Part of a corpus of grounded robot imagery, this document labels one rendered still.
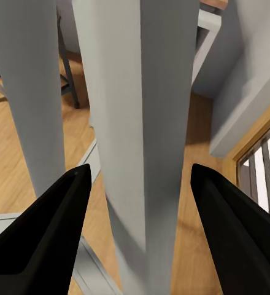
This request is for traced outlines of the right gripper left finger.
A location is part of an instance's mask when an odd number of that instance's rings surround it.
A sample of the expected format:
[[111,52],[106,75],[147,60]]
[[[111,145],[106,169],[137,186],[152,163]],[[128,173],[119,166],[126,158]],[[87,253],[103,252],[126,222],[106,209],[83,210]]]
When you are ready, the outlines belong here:
[[91,188],[66,171],[0,234],[0,295],[68,295]]

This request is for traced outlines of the camera tripod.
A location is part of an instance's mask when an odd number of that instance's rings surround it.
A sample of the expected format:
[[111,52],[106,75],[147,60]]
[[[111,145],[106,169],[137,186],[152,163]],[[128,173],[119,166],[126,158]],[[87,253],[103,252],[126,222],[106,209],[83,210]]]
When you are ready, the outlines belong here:
[[[84,295],[170,295],[201,0],[72,0],[121,288],[85,237]],[[36,199],[66,172],[56,0],[0,0],[0,81]],[[0,234],[23,212],[0,214]]]

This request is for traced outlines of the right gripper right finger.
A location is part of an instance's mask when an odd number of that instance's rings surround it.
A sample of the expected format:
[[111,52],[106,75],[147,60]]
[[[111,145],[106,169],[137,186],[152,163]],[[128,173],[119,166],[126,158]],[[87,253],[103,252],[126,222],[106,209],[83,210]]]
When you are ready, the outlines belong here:
[[270,214],[199,163],[190,186],[223,295],[270,295]]

